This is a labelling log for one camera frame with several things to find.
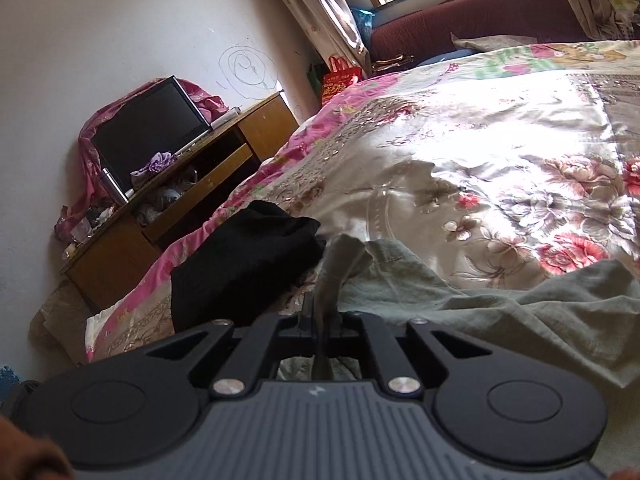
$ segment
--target television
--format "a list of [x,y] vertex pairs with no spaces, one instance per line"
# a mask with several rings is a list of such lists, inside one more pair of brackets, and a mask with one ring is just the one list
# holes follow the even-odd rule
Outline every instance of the television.
[[209,129],[209,123],[171,76],[128,101],[92,138],[102,167],[120,189],[132,187],[131,172],[156,153],[177,153]]

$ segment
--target scribbled circle on wall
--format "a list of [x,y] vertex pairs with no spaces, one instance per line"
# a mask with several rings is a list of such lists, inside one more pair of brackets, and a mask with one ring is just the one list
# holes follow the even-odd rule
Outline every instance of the scribbled circle on wall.
[[276,64],[261,50],[252,46],[232,46],[218,61],[226,80],[242,97],[262,99],[278,83]]

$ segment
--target metal screw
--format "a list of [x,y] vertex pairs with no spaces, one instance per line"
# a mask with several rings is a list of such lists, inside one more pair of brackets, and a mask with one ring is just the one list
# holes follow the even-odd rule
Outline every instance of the metal screw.
[[388,382],[388,386],[397,394],[412,394],[420,389],[420,382],[412,377],[396,377]]
[[244,390],[240,379],[220,379],[213,383],[213,390],[220,395],[237,395]]

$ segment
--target floral bedspread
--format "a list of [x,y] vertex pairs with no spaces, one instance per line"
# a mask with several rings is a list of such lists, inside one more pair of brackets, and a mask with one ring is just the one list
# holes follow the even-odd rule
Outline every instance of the floral bedspread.
[[398,238],[461,288],[526,289],[603,258],[638,275],[639,46],[507,48],[348,88],[89,321],[89,358],[170,335],[171,269],[256,198],[326,235]]

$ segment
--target tv stand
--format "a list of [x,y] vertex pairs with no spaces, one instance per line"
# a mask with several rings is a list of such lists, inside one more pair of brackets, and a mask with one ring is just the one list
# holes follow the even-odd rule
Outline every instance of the tv stand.
[[[297,127],[279,92],[251,106],[198,140],[134,193],[78,247],[61,272],[94,312],[116,303],[138,284],[165,248],[200,227]],[[189,166],[197,170],[197,184],[151,224],[141,227],[134,217],[138,207]]]

